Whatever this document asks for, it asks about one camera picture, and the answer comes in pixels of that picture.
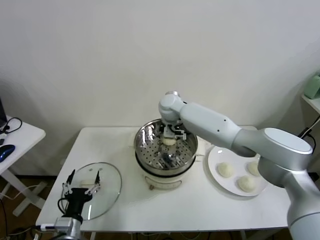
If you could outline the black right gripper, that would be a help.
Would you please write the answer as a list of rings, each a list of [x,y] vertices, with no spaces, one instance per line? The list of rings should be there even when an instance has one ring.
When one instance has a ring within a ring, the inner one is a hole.
[[[161,133],[161,139],[166,139],[166,133],[174,133],[176,138],[181,138],[183,141],[187,140],[187,134],[185,133],[185,127],[182,122],[176,123],[164,123],[163,132]]]

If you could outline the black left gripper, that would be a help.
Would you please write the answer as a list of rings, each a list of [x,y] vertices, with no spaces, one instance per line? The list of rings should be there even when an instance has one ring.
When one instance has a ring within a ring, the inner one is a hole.
[[[87,188],[71,188],[74,174],[75,169],[67,177],[66,182],[62,184],[62,193],[68,202],[65,217],[81,217],[85,203],[91,201],[93,195],[101,189],[100,171],[97,172],[94,182],[90,183]]]

